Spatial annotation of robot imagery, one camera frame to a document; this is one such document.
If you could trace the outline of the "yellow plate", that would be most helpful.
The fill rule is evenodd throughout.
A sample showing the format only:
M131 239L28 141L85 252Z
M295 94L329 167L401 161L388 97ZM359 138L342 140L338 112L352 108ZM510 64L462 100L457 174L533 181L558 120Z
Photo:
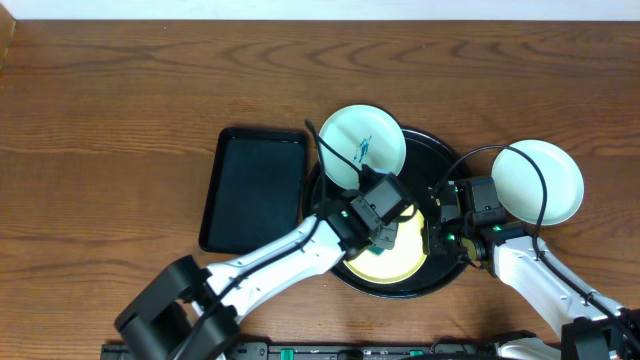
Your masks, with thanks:
M424 216L418 211L410 221L399 224L392 250L375 255L368 249L344 265L357 277L375 284L394 284L414 275L427 259L423 250Z

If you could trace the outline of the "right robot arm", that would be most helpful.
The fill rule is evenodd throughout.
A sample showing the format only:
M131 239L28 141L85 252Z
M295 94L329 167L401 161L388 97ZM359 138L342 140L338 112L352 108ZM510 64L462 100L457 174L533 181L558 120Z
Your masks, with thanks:
M521 222L507 222L490 178L437 184L440 213L429 221L428 251L487 271L517 291L559 336L554 348L526 332L493 342L506 359L636 359L639 313L583 281Z

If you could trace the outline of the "green scouring sponge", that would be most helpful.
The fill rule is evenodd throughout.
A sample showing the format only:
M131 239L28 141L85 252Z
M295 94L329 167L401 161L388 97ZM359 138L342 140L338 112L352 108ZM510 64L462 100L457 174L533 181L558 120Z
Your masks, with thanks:
M376 247L376 246L370 246L368 250L375 255L381 255L384 252L383 248Z

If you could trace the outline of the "black rectangular tray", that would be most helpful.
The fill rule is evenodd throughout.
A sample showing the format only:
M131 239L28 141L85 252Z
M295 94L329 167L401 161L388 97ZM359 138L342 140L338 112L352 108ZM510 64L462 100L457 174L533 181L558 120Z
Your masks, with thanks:
M227 127L218 136L198 243L247 254L298 223L307 137L298 131Z

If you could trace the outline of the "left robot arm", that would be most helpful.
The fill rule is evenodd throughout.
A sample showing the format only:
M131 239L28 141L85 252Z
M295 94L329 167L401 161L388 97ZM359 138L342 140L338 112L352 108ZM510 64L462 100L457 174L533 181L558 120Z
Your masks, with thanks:
M241 321L290 286L358 256L405 206L358 197L331 201L290 233L234 260L199 266L182 257L116 317L114 327L137 359L216 359Z

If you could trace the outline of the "black round tray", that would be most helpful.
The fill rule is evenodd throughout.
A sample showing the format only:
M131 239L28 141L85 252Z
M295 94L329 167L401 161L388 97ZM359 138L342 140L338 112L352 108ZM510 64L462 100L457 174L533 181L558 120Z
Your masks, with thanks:
M459 155L437 137L413 128L402 130L407 146L405 164L399 179L414 195L422 214L440 214L428 189L434 186ZM344 263L331 269L346 285L371 296L403 299L431 294L452 283L466 269L465 263L447 256L428 257L416 273L395 284L376 284L355 275Z

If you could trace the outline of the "light blue plate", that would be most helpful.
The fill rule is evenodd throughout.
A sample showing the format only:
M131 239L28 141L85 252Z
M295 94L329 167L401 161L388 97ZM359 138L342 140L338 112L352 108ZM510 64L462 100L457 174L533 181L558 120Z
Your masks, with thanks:
M530 224L537 221L544 196L544 226L567 221L584 197L584 180L576 162L560 147L542 140L518 141L501 151L491 177L503 207Z
M370 105L351 105L332 114L320 138L358 170L368 165L398 175L406 160L404 134L396 120Z

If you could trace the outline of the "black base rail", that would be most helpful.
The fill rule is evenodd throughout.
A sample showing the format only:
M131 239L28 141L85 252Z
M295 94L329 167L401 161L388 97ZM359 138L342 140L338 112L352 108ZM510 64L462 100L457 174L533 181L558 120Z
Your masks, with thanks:
M237 343L224 360L405 360L498 359L491 347L439 343L435 346L269 345Z

